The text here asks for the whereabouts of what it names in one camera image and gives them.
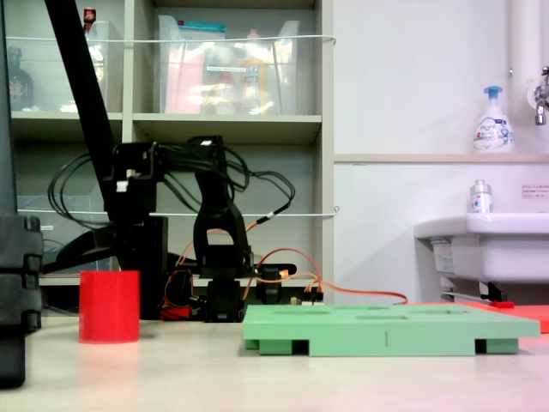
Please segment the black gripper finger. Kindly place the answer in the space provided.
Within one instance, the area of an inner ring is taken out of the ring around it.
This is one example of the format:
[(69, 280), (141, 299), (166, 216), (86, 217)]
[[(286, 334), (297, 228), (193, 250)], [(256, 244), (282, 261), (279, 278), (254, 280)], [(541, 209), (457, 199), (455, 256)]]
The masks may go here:
[(103, 258), (114, 257), (121, 247), (121, 235), (109, 227), (88, 231), (70, 241), (58, 253), (56, 269), (69, 269)]
[(139, 272), (140, 319), (157, 320), (167, 271), (168, 219), (149, 217), (119, 234), (122, 244), (116, 257), (120, 268)]

